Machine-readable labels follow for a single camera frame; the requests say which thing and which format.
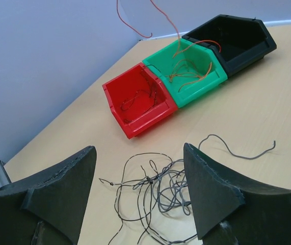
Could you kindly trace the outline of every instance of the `white wall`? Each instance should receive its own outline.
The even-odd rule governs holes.
[[[291,0],[154,0],[177,26],[188,32],[218,14],[278,21],[291,19]],[[175,33],[150,0],[121,0],[130,24],[143,35],[160,37]]]
[[[13,157],[137,41],[112,0],[0,1],[0,159]]]

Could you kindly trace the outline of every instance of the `plastic container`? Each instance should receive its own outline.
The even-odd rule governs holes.
[[[143,63],[163,81],[177,106],[181,108],[224,82],[227,74],[212,50],[180,39],[180,50],[188,49],[173,58],[177,48],[178,40],[146,58]],[[199,78],[195,78],[194,74],[204,76],[210,64],[210,73],[198,81]],[[171,79],[172,74],[181,76]]]
[[[178,109],[162,81],[143,63],[102,87],[110,110],[128,139]]]
[[[259,19],[218,15],[198,28],[183,35],[191,42],[213,40],[198,45],[211,49],[228,77],[234,75],[277,48],[264,23]]]

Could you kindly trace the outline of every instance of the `table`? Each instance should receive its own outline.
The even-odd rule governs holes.
[[[155,151],[182,158],[185,142],[197,145],[211,133],[223,137],[235,153],[246,156],[259,154],[276,140],[272,152],[253,161],[234,158],[214,138],[201,149],[241,174],[291,189],[291,26],[269,31],[278,45],[274,52],[141,137],[128,140],[112,116],[101,86],[175,38],[139,42],[13,157],[5,165],[6,171],[12,181],[17,181],[87,145],[96,147],[96,172],[79,245],[107,244],[120,227],[113,208],[116,189],[98,178],[119,182],[125,161],[136,153]],[[134,161],[126,179],[142,177],[140,164],[146,165],[148,159]],[[128,217],[135,217],[136,194],[124,193],[122,210]],[[174,220],[156,215],[153,224],[171,239],[186,238],[195,231],[192,217]],[[112,244],[136,244],[141,231],[140,224],[130,224]],[[155,243],[146,236],[142,244]]]

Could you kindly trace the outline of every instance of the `wooden table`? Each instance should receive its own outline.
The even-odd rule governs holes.
[[[101,86],[175,39],[139,42],[5,165],[11,180],[94,145],[97,166],[79,245],[107,244],[120,227],[113,208],[116,188],[101,184],[98,178],[119,182],[125,161],[136,153],[155,151],[182,158],[185,142],[197,145],[211,133],[223,137],[235,153],[246,156],[262,152],[276,140],[272,152],[253,161],[232,157],[217,139],[210,139],[201,149],[246,176],[291,189],[291,26],[269,31],[278,45],[274,52],[142,137],[128,140],[112,116]],[[140,165],[148,160],[146,156],[133,161],[126,179],[142,177]],[[166,162],[158,164],[163,167]],[[137,217],[136,193],[124,193],[124,214]],[[192,217],[182,215],[178,219],[155,215],[153,225],[171,239],[184,239],[195,232]],[[140,223],[130,224],[112,244],[136,244],[141,232]],[[142,244],[154,242],[145,236]]]

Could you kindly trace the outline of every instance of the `black bin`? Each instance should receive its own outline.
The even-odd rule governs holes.
[[[259,19],[220,14],[198,28],[183,35],[191,42],[211,49],[228,77],[234,75],[277,48],[264,23]]]

